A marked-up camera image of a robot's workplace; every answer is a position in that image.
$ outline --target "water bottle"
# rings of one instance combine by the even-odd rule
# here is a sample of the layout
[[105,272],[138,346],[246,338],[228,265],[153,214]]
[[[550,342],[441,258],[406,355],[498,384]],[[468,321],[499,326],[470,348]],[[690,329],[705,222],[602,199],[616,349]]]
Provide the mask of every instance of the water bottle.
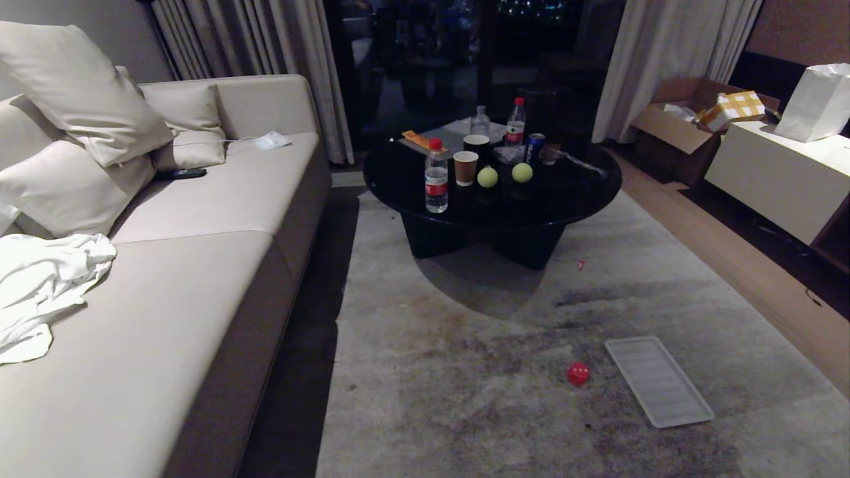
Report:
[[443,156],[443,140],[428,141],[425,158],[425,208],[442,213],[449,207],[449,162]]
[[469,124],[470,134],[483,134],[490,136],[490,117],[485,114],[487,106],[478,105],[475,107],[476,114]]
[[505,131],[505,146],[518,146],[523,144],[525,133],[525,98],[518,96],[513,101],[513,111],[507,117],[507,130]]

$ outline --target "ice tray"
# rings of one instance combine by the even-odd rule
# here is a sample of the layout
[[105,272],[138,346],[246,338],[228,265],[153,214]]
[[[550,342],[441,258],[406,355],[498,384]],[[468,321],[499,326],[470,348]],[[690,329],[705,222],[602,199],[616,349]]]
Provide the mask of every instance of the ice tray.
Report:
[[655,336],[605,342],[649,421],[657,428],[714,419],[714,412]]

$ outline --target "paper cup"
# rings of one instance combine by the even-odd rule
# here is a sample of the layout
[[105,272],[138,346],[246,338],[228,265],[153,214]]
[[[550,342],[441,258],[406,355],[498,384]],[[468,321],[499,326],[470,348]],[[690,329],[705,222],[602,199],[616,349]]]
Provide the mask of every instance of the paper cup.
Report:
[[479,155],[472,151],[458,151],[455,159],[455,181],[459,186],[471,186],[475,182],[475,167]]
[[479,162],[482,162],[482,167],[488,164],[487,158],[490,156],[490,138],[483,134],[468,134],[463,137],[463,150],[478,153]]

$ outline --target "sofa seat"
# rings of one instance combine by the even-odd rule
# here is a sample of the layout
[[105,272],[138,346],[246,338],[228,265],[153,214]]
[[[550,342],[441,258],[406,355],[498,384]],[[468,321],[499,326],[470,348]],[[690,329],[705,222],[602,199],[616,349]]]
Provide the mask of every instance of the sofa seat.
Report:
[[[221,463],[238,463],[238,444],[174,448],[196,432],[190,415],[247,438],[297,286],[271,243],[249,230],[117,244],[88,306],[53,326],[50,352],[0,367],[0,476],[181,476],[193,453],[228,450]],[[254,313],[268,308],[280,314]],[[197,401],[216,388],[205,378],[229,387]]]
[[317,134],[287,136],[292,144],[272,151],[230,144],[227,162],[202,178],[152,183],[116,222],[112,241],[264,231],[275,236],[286,267],[300,278],[330,175]]

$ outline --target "red debris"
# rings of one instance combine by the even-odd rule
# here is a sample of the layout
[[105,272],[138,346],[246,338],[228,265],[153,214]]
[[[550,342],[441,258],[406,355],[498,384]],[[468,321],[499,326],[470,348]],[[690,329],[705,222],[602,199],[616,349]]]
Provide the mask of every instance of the red debris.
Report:
[[590,368],[580,361],[572,364],[567,369],[567,379],[576,387],[581,387],[590,378]]

